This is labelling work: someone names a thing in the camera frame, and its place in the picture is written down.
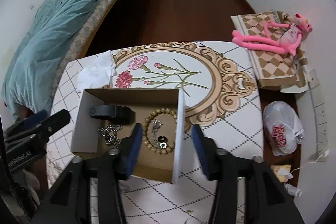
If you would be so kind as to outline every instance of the silver chain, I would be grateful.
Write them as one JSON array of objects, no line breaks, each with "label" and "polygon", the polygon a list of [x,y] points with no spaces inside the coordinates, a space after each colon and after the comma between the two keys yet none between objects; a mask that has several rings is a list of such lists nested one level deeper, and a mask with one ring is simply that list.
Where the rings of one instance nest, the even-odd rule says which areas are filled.
[{"label": "silver chain", "polygon": [[158,120],[156,120],[156,119],[153,120],[153,128],[152,128],[153,140],[154,140],[153,145],[154,145],[156,148],[159,148],[159,141],[158,141],[158,139],[157,139],[157,137],[156,137],[156,133],[157,133],[158,129],[159,129],[161,126],[163,126],[163,123],[162,123],[162,122],[160,122],[160,121],[158,121]]},{"label": "silver chain", "polygon": [[105,128],[99,128],[98,133],[104,138],[105,144],[113,145],[115,148],[119,147],[121,140],[117,136],[117,132],[122,130],[119,124],[111,124]]}]

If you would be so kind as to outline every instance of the plush toy head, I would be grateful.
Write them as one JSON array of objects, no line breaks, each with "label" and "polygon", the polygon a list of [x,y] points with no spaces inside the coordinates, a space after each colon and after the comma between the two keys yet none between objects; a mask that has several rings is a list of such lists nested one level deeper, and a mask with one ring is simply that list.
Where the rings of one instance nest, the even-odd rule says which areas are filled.
[{"label": "plush toy head", "polygon": [[304,18],[300,14],[295,14],[293,22],[297,25],[297,27],[303,32],[308,34],[313,30],[312,25],[308,23],[308,19]]}]

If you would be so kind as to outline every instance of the beaded bracelet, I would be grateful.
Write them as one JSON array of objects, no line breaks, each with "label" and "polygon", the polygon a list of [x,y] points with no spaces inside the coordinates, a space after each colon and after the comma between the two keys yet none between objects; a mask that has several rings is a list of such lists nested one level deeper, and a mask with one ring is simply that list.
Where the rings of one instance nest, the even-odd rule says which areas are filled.
[{"label": "beaded bracelet", "polygon": [[152,111],[148,117],[145,119],[144,123],[142,124],[142,128],[143,128],[143,132],[142,132],[142,141],[144,143],[144,145],[146,145],[150,150],[152,150],[154,153],[157,154],[167,154],[168,152],[172,152],[175,146],[175,141],[172,145],[172,147],[168,146],[165,149],[160,149],[158,147],[155,147],[153,144],[151,144],[151,142],[148,140],[147,138],[147,130],[148,130],[148,126],[151,123],[151,121],[154,119],[154,117],[156,117],[159,114],[163,114],[163,113],[167,113],[170,114],[174,117],[175,121],[177,120],[177,114],[175,110],[172,110],[170,108],[157,108],[156,110]]}]

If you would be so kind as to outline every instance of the black smartwatch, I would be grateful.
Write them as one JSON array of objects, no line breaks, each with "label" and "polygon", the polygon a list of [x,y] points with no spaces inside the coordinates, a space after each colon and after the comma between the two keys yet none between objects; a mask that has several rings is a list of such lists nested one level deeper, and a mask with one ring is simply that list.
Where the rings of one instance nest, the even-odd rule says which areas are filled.
[{"label": "black smartwatch", "polygon": [[116,104],[95,106],[90,109],[91,118],[108,120],[114,124],[130,124],[134,120],[134,114],[129,107]]}]

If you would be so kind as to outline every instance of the pink carnation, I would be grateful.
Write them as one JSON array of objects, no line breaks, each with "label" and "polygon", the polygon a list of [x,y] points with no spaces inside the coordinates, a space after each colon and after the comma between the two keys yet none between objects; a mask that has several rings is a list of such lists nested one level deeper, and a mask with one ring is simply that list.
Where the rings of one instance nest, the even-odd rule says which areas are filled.
[{"label": "pink carnation", "polygon": [[142,65],[145,65],[147,63],[148,57],[145,55],[139,55],[137,57],[134,57],[130,63],[128,64],[129,69],[139,69]]},{"label": "pink carnation", "polygon": [[132,77],[133,75],[129,73],[129,70],[123,71],[118,75],[115,86],[120,89],[128,89],[132,84]]}]

